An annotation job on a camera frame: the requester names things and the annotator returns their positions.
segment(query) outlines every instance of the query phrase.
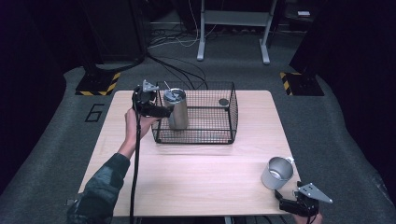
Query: wire cage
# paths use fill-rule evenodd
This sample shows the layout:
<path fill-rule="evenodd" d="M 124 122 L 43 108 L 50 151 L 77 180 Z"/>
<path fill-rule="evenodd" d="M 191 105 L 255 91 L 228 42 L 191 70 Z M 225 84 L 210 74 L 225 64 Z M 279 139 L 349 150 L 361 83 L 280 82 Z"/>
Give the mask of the wire cage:
<path fill-rule="evenodd" d="M 171 129 L 169 119 L 151 126 L 157 143 L 232 144 L 238 125 L 238 104 L 233 82 L 158 82 L 156 105 L 164 106 L 164 91 L 170 88 L 186 92 L 189 125 Z"/>

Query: metal can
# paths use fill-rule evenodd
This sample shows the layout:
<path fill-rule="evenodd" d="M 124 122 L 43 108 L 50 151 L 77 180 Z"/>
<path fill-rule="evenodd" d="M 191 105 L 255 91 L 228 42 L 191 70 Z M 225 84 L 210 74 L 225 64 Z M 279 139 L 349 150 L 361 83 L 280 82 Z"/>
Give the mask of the metal can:
<path fill-rule="evenodd" d="M 280 189 L 293 176 L 294 158 L 273 157 L 262 172 L 262 183 L 268 189 Z"/>
<path fill-rule="evenodd" d="M 169 128 L 173 130 L 187 129 L 189 126 L 189 115 L 187 111 L 186 92 L 181 89 L 165 90 L 163 93 L 165 106 L 171 108 L 169 117 Z"/>

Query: small metal cup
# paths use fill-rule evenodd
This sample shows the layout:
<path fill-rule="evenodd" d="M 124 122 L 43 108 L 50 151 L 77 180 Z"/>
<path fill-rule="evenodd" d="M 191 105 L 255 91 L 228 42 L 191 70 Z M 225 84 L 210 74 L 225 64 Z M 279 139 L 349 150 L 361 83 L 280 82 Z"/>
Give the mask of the small metal cup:
<path fill-rule="evenodd" d="M 292 157 L 273 157 L 262 172 L 262 183 L 268 189 L 282 188 L 293 176 Z"/>
<path fill-rule="evenodd" d="M 164 104 L 173 109 L 169 117 L 169 128 L 173 130 L 187 129 L 189 115 L 187 112 L 186 92 L 181 89 L 165 90 L 163 93 Z"/>

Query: table top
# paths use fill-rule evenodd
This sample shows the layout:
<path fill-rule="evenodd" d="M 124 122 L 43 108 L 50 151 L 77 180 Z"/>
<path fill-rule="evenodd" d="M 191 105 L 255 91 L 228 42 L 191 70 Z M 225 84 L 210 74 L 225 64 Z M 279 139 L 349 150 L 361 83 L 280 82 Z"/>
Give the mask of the table top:
<path fill-rule="evenodd" d="M 125 137 L 124 114 L 132 91 L 117 91 L 106 115 L 79 192 L 119 149 Z M 157 144 L 151 131 L 141 140 L 135 193 L 137 217 L 242 216 L 285 214 L 274 191 L 261 181 L 267 162 L 291 156 L 269 91 L 236 91 L 238 128 L 231 145 Z M 300 180 L 279 190 L 285 198 Z M 134 157 L 124 179 L 114 216 L 129 216 Z"/>

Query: gray carpet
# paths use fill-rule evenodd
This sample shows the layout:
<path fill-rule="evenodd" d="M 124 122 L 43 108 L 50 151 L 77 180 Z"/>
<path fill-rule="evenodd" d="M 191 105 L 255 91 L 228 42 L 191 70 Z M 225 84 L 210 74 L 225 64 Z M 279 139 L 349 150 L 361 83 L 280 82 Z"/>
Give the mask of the gray carpet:
<path fill-rule="evenodd" d="M 288 96 L 283 89 L 279 73 L 293 72 L 288 64 L 302 36 L 277 34 L 269 49 L 270 65 L 262 63 L 259 38 L 231 35 L 210 39 L 206 42 L 205 60 L 200 63 L 196 61 L 198 43 L 189 48 L 163 45 L 149 52 L 156 57 L 196 64 L 205 71 L 208 81 L 233 81 L 238 90 L 270 91 L 301 179 L 313 182 L 334 201 L 320 204 L 324 223 L 394 223 L 395 207 L 384 193 L 380 176 L 348 134 L 332 90 L 320 77 L 323 97 Z M 162 60 L 202 75 L 191 64 Z M 63 101 L 32 154 L 0 197 L 0 223 L 65 223 L 68 207 L 64 203 L 76 198 L 113 97 L 76 96 L 75 87 L 83 74 L 82 68 L 64 74 L 67 89 Z M 146 59 L 121 73 L 115 91 L 132 90 L 143 79 L 178 80 L 158 63 Z M 84 122 L 93 104 L 104 104 L 96 107 L 103 114 L 98 122 Z M 291 223 L 290 216 L 285 217 Z M 279 217 L 270 218 L 273 223 L 283 223 Z M 257 220 L 268 223 L 262 217 Z M 255 223 L 253 217 L 247 221 Z M 112 223 L 128 223 L 128 218 L 115 217 Z"/>

